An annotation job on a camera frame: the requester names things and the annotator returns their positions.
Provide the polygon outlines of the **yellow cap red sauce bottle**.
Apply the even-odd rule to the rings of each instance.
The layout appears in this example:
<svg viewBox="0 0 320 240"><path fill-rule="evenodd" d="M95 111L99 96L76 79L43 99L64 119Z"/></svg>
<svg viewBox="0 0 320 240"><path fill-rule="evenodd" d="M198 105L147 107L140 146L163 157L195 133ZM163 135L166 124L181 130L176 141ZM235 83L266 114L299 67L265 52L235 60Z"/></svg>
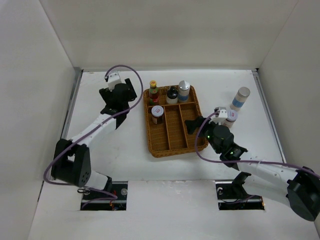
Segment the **yellow cap red sauce bottle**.
<svg viewBox="0 0 320 240"><path fill-rule="evenodd" d="M159 104L159 91L155 80L149 83L149 102L151 106Z"/></svg>

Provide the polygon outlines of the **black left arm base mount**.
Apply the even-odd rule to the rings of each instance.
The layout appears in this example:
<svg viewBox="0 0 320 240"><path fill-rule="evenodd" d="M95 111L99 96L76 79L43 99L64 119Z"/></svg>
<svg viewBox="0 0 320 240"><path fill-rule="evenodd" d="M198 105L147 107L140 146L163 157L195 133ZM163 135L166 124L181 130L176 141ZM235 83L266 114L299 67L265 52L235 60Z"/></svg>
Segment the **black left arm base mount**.
<svg viewBox="0 0 320 240"><path fill-rule="evenodd" d="M102 192L92 191L87 188L79 188L81 194L81 211L126 211L128 197L128 182L114 181L109 192L117 197Z"/></svg>

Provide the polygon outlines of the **black cap white bottle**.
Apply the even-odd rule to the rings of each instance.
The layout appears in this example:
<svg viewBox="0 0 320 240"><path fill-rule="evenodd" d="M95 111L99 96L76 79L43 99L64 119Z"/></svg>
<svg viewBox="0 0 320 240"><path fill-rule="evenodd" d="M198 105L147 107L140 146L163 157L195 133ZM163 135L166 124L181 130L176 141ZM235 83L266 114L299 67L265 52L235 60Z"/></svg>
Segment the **black cap white bottle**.
<svg viewBox="0 0 320 240"><path fill-rule="evenodd" d="M178 103L178 90L175 86L171 86L166 93L166 103L168 105Z"/></svg>

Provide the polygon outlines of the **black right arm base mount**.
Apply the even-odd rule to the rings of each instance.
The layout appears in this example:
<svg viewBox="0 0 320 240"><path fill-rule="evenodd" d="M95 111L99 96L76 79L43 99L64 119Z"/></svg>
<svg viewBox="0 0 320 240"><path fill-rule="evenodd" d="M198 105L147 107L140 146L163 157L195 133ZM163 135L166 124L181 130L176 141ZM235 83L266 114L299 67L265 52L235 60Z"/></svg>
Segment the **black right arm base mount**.
<svg viewBox="0 0 320 240"><path fill-rule="evenodd" d="M243 188L248 176L250 176L249 173L241 172L233 180L215 182L219 210L265 210L263 198L248 194Z"/></svg>

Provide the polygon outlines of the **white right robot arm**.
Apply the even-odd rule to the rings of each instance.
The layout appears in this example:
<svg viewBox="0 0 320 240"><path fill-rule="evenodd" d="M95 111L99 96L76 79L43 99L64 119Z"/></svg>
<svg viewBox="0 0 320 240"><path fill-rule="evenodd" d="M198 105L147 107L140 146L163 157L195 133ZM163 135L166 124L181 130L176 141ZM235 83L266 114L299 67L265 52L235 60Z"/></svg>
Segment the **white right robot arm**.
<svg viewBox="0 0 320 240"><path fill-rule="evenodd" d="M313 222L320 214L320 176L308 167L289 163L256 160L234 142L228 127L199 116L185 120L188 134L207 140L219 155L218 164L239 171L232 182L238 198L246 195L266 197L282 203L304 220Z"/></svg>

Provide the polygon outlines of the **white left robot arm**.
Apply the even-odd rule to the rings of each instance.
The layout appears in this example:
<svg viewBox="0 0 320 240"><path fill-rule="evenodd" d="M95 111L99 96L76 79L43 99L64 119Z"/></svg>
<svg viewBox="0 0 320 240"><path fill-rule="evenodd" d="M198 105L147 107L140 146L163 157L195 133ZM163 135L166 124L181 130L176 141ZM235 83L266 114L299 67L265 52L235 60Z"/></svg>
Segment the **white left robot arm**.
<svg viewBox="0 0 320 240"><path fill-rule="evenodd" d="M55 147L50 175L67 184L95 189L100 199L112 195L112 178L92 170L91 150L109 133L117 130L127 118L129 102L137 98L129 78L124 81L116 73L107 77L107 88L99 90L105 102L100 115L85 130L71 139L60 139Z"/></svg>

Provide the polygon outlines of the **white lid pepper jar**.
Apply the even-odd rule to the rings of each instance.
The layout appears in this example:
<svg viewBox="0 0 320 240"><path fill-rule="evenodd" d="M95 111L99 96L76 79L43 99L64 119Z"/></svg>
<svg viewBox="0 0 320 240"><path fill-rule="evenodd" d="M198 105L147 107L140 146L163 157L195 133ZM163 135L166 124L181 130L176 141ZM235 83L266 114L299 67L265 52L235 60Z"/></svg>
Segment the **white lid pepper jar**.
<svg viewBox="0 0 320 240"><path fill-rule="evenodd" d="M151 109L151 119L156 125L163 122L164 108L160 105L155 105Z"/></svg>

